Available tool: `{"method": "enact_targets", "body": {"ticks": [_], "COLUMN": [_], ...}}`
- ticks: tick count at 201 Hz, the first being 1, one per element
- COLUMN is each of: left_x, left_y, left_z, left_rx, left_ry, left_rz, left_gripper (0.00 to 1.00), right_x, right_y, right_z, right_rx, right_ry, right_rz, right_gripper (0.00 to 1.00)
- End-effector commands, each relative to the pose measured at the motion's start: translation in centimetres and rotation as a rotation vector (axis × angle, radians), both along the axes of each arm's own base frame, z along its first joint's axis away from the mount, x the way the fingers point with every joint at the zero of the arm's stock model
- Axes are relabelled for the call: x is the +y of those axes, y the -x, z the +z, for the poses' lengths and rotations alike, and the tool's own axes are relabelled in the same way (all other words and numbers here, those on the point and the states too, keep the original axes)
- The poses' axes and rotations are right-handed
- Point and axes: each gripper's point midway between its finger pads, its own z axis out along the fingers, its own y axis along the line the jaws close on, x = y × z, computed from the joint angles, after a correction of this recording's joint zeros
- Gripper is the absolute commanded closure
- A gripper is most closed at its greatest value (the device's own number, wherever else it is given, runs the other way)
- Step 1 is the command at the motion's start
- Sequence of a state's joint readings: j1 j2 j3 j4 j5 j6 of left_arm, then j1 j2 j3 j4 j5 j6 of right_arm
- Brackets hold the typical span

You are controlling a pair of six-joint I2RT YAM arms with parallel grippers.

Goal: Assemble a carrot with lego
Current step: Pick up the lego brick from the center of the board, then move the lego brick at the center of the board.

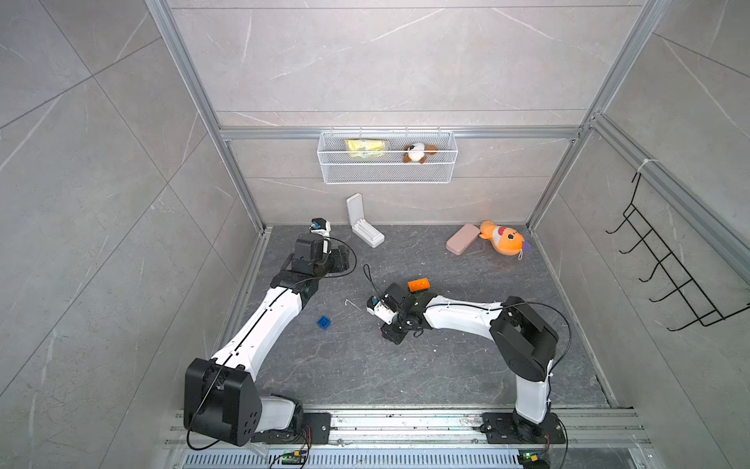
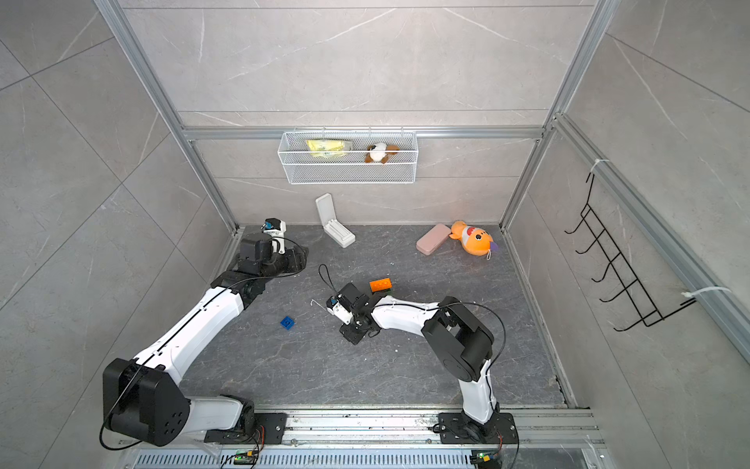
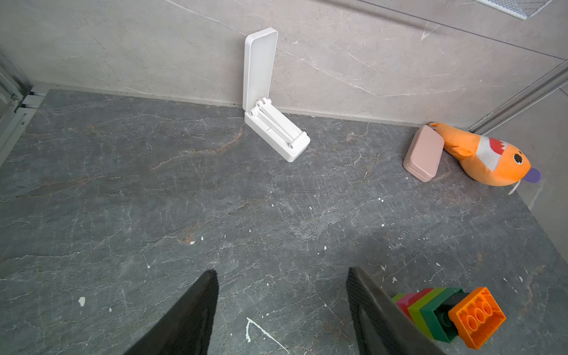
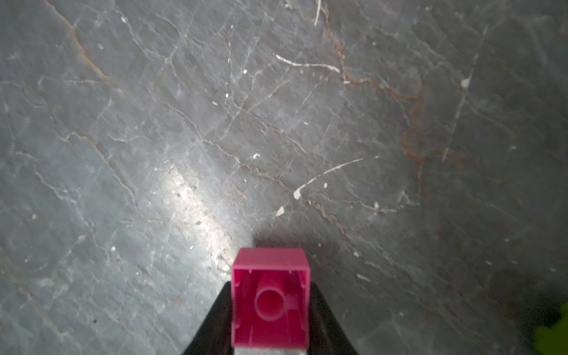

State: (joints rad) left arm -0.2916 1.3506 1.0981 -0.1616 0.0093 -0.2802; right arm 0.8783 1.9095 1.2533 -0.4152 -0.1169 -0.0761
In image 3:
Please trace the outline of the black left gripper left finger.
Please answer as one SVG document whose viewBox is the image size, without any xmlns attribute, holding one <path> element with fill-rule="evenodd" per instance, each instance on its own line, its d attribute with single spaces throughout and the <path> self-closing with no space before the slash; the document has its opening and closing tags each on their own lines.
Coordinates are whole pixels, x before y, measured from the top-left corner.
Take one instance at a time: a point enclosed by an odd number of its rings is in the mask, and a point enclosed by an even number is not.
<svg viewBox="0 0 568 355">
<path fill-rule="evenodd" d="M 217 272 L 207 270 L 126 353 L 206 355 L 218 295 Z"/>
</svg>

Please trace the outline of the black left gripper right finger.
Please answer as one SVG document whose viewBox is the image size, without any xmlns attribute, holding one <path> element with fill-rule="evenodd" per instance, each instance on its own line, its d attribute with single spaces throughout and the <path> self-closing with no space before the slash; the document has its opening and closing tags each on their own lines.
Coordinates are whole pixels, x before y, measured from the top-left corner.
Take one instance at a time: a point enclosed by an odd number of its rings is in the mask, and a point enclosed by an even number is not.
<svg viewBox="0 0 568 355">
<path fill-rule="evenodd" d="M 348 303 L 360 354 L 442 354 L 360 267 L 350 267 Z"/>
</svg>

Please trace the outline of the lime small lego brick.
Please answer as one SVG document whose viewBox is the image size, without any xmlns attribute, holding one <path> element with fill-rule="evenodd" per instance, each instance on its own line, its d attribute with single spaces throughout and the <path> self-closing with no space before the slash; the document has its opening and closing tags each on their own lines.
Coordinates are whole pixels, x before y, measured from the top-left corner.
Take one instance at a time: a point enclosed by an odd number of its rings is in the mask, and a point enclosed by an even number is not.
<svg viewBox="0 0 568 355">
<path fill-rule="evenodd" d="M 392 297 L 392 301 L 394 303 L 398 302 L 400 299 L 402 299 L 403 297 L 405 297 L 405 293 L 401 293 L 401 294 L 397 294 L 396 296 Z"/>
</svg>

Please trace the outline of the lime green long lego brick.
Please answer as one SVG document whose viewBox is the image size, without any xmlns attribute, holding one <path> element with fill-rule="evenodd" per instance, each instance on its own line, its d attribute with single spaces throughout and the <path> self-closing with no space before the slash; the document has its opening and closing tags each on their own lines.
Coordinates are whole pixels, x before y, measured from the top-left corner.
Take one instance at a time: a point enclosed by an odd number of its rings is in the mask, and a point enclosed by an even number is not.
<svg viewBox="0 0 568 355">
<path fill-rule="evenodd" d="M 444 330 L 434 314 L 434 311 L 443 302 L 446 288 L 433 288 L 433 291 L 414 303 L 409 309 L 414 325 L 431 340 L 446 340 Z"/>
</svg>

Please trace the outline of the red lego brick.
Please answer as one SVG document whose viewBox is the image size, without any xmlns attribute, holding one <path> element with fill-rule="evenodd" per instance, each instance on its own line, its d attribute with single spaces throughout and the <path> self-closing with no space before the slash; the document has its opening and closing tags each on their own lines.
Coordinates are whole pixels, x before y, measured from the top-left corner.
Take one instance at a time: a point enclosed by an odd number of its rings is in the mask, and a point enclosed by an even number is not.
<svg viewBox="0 0 568 355">
<path fill-rule="evenodd" d="M 432 288 L 424 288 L 423 290 L 421 290 L 420 292 L 418 292 L 417 294 L 415 294 L 413 297 L 411 297 L 410 300 L 408 300 L 408 307 L 407 309 L 409 309 L 414 303 L 418 302 L 419 300 L 421 300 L 425 295 L 427 295 L 428 293 L 430 293 L 431 291 L 433 291 Z"/>
</svg>

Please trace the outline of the dark green lego brick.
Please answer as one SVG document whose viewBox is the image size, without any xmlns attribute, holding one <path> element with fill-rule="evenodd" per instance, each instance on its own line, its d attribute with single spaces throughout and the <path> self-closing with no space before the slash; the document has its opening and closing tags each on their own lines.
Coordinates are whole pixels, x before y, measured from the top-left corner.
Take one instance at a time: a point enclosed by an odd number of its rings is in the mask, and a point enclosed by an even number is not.
<svg viewBox="0 0 568 355">
<path fill-rule="evenodd" d="M 462 293 L 462 288 L 434 288 L 425 295 L 426 301 L 419 312 L 434 340 L 451 343 L 458 336 L 457 329 L 448 316 L 449 308 L 442 304 L 455 294 Z"/>
</svg>

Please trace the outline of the orange lego brick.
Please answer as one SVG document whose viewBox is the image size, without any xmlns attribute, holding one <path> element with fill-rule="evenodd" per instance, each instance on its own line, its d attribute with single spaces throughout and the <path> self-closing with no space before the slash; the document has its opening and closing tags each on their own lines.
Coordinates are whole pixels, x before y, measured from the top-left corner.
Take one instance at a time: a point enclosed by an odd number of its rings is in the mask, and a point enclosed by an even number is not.
<svg viewBox="0 0 568 355">
<path fill-rule="evenodd" d="M 506 316 L 486 287 L 479 287 L 448 312 L 467 347 L 479 350 L 506 321 Z"/>
</svg>

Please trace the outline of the magenta lego brick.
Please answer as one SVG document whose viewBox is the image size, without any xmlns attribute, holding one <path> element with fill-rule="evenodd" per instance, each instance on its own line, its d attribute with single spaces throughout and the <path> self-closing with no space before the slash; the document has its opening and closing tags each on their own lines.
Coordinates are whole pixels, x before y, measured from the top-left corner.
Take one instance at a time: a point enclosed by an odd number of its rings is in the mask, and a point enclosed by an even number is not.
<svg viewBox="0 0 568 355">
<path fill-rule="evenodd" d="M 396 305 L 399 307 L 399 309 L 408 317 L 411 318 L 411 315 L 407 309 L 408 307 L 408 300 L 411 299 L 411 297 L 413 297 L 416 293 L 408 293 L 405 294 L 405 297 L 403 297 L 402 299 L 400 299 L 398 302 L 396 302 Z"/>
</svg>

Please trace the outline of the black lego brick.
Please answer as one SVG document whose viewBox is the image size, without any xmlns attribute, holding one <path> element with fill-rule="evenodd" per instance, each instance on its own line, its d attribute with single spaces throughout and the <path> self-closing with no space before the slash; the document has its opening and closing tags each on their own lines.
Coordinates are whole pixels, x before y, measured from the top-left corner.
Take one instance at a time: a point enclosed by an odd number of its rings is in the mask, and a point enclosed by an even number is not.
<svg viewBox="0 0 568 355">
<path fill-rule="evenodd" d="M 459 303 L 461 303 L 461 301 L 463 301 L 464 298 L 466 298 L 468 295 L 469 293 L 457 292 L 443 301 L 441 305 L 434 311 L 439 324 L 446 333 L 449 333 L 451 331 L 457 332 L 457 328 L 449 318 L 449 311 Z"/>
</svg>

